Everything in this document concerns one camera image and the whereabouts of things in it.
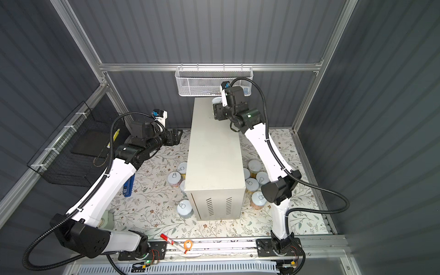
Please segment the green label can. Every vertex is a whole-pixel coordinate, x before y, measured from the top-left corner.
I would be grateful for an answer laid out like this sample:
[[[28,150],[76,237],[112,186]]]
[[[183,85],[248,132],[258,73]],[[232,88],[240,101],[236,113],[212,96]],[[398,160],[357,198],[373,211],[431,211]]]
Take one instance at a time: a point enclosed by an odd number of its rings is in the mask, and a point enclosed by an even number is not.
[[[215,97],[212,99],[212,104],[216,105],[216,104],[221,104],[222,105],[222,97]]]

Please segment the teal label can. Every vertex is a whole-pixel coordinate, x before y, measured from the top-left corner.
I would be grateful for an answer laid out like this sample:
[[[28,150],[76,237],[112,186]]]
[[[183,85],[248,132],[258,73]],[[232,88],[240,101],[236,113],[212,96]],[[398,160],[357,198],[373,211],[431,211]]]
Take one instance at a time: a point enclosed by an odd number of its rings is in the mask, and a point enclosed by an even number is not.
[[[193,208],[189,200],[182,200],[176,207],[177,213],[181,218],[188,219],[194,214]]]

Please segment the yellow label can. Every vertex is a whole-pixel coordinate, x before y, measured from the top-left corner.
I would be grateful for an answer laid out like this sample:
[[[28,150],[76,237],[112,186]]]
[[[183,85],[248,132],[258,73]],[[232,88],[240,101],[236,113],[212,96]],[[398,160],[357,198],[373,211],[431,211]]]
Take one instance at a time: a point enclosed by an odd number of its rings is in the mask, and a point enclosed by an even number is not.
[[[246,191],[249,193],[254,193],[260,188],[259,182],[254,178],[248,178],[245,180]]]

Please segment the orange label can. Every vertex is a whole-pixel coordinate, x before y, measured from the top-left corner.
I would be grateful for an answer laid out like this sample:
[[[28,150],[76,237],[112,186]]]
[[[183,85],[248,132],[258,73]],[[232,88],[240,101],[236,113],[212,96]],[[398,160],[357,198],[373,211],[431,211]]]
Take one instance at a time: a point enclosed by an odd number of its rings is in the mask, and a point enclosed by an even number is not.
[[[267,200],[261,191],[256,191],[250,198],[250,206],[255,210],[262,210],[266,205]]]

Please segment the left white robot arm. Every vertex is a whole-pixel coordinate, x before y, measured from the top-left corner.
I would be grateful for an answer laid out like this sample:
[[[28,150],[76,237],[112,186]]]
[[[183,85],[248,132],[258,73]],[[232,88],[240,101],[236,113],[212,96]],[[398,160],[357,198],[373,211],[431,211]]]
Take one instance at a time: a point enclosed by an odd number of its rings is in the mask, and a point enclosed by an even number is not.
[[[137,231],[117,233],[99,227],[101,218],[116,194],[126,183],[133,183],[136,171],[163,146],[181,141],[181,129],[166,129],[159,118],[151,124],[135,124],[131,136],[119,145],[111,169],[105,169],[95,184],[64,215],[56,214],[50,224],[59,243],[88,258],[113,252],[133,253],[136,258],[149,255],[148,237]]]

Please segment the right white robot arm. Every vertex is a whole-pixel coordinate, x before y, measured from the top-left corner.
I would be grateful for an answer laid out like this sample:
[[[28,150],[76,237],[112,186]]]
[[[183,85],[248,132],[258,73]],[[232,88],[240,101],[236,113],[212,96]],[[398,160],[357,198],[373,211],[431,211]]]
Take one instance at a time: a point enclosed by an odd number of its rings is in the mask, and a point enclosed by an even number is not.
[[[213,104],[214,119],[228,119],[230,128],[244,134],[256,149],[269,177],[269,183],[263,185],[261,191],[272,206],[271,245],[277,255],[287,254],[294,246],[294,235],[288,233],[286,222],[292,191],[297,185],[288,174],[293,171],[292,167],[273,143],[266,118],[259,110],[249,108],[243,88],[224,81],[220,91],[219,102]]]

